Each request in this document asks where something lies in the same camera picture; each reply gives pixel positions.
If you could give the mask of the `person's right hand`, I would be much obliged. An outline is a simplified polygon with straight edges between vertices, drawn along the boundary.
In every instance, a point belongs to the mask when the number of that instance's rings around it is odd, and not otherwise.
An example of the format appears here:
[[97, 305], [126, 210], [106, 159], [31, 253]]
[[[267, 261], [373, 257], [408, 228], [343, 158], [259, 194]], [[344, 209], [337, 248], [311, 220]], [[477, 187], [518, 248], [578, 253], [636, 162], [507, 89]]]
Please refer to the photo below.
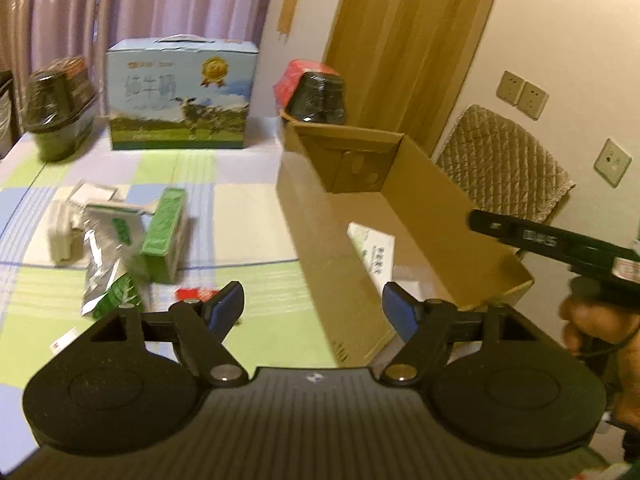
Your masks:
[[568, 351], [577, 354], [587, 337], [607, 344], [624, 343], [616, 351], [622, 392], [617, 396], [613, 417], [623, 425], [639, 429], [639, 315], [606, 302], [570, 295], [561, 304], [560, 317]]

